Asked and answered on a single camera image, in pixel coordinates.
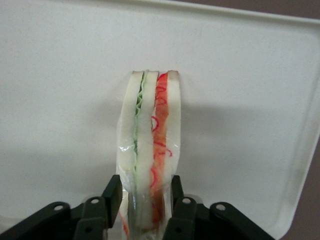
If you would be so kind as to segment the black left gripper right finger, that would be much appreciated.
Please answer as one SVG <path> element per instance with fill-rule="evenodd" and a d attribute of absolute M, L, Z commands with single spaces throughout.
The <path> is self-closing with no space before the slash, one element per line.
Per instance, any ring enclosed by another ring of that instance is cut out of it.
<path fill-rule="evenodd" d="M 210 207 L 184 195 L 181 178 L 170 185 L 171 218 L 164 240 L 272 240 L 273 237 L 227 202 Z"/>

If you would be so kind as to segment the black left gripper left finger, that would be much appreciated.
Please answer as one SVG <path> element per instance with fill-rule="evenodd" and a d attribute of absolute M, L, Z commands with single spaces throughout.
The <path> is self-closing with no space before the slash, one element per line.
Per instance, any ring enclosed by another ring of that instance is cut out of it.
<path fill-rule="evenodd" d="M 123 187 L 115 174 L 102 195 L 77 207 L 52 202 L 0 234 L 2 240 L 106 240 L 122 202 Z"/>

